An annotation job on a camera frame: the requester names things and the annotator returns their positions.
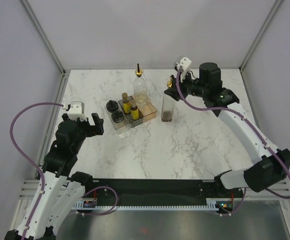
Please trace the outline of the black cap shaker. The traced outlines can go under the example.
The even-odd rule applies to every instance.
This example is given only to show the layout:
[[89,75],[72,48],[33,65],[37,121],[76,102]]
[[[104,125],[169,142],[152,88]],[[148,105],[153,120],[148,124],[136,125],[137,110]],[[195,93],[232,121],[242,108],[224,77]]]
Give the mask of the black cap shaker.
[[109,100],[106,103],[106,109],[109,113],[113,113],[114,111],[117,111],[119,109],[118,103],[115,100]]
[[124,121],[124,114],[122,111],[116,110],[116,111],[112,112],[111,118],[112,118],[114,123],[119,124],[119,123]]

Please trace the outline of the dark sauce glass bottle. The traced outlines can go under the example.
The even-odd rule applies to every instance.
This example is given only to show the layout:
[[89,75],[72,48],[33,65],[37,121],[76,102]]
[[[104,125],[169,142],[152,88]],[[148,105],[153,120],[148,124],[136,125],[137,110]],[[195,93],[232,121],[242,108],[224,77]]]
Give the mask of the dark sauce glass bottle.
[[163,92],[163,102],[161,110],[161,121],[171,122],[174,115],[175,100],[168,94]]

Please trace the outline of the yellow label bottle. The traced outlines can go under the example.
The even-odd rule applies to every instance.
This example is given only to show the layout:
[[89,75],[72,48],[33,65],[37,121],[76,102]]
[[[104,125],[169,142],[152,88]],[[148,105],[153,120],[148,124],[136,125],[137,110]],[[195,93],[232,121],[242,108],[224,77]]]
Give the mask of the yellow label bottle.
[[126,92],[122,93],[122,102],[123,102],[123,111],[126,114],[131,112],[131,104],[129,100],[129,96]]
[[131,114],[132,120],[135,121],[139,119],[139,110],[138,110],[138,106],[135,100],[130,101],[130,114]]

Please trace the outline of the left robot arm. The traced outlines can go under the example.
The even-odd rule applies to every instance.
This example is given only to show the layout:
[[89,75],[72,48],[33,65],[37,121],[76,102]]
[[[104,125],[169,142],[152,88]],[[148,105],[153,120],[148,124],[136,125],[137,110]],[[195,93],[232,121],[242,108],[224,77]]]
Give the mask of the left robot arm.
[[58,230],[74,204],[81,197],[90,197],[94,191],[91,176],[77,172],[70,180],[66,191],[59,191],[69,178],[77,162],[78,152],[86,138],[104,133],[103,119],[93,113],[90,124],[82,113],[65,113],[56,131],[50,151],[45,156],[43,176],[24,219],[14,230],[7,232],[7,240],[54,240]]

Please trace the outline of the clear square oil bottle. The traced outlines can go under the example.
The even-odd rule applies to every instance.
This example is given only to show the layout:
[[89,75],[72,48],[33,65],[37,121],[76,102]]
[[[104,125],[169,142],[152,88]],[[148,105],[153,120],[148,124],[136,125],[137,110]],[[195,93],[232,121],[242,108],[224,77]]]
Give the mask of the clear square oil bottle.
[[134,99],[139,108],[144,108],[148,103],[147,82],[142,76],[143,71],[139,63],[137,63],[135,74],[136,78],[133,81]]

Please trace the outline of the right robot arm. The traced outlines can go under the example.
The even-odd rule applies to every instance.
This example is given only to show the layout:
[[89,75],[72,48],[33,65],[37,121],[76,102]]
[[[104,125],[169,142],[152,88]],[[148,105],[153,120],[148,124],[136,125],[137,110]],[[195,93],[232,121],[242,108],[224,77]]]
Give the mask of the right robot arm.
[[213,191],[224,197],[231,189],[249,188],[259,193],[272,185],[290,178],[290,151],[280,150],[255,126],[246,114],[236,94],[225,87],[221,70],[216,63],[205,62],[199,66],[199,76],[191,72],[192,61],[186,57],[175,64],[176,75],[170,77],[164,93],[175,101],[187,96],[202,98],[205,107],[199,111],[212,111],[238,138],[248,153],[252,166],[229,170],[215,177]]

